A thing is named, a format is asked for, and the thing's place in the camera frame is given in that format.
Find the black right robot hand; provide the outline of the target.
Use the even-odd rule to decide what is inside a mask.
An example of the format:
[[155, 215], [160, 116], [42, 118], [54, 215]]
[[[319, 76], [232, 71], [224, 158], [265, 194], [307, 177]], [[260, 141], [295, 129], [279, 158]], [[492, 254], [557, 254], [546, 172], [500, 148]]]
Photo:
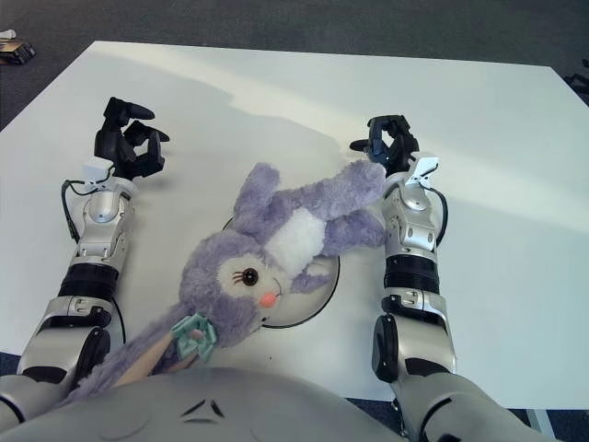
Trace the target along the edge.
[[419, 151], [419, 143], [410, 132], [410, 125], [403, 115], [386, 115], [372, 118], [368, 124], [367, 139], [350, 143], [350, 149], [362, 152], [374, 163], [382, 165], [386, 176], [407, 172], [413, 152]]

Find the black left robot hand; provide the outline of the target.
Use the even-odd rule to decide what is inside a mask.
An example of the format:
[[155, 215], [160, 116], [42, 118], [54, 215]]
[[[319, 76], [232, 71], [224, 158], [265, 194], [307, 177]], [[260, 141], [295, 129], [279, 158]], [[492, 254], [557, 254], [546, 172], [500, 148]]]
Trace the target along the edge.
[[123, 99], [111, 97], [103, 113], [104, 123], [95, 137], [94, 156], [113, 163], [115, 177], [133, 180], [160, 172], [165, 165], [161, 144], [167, 134], [143, 124], [155, 114]]

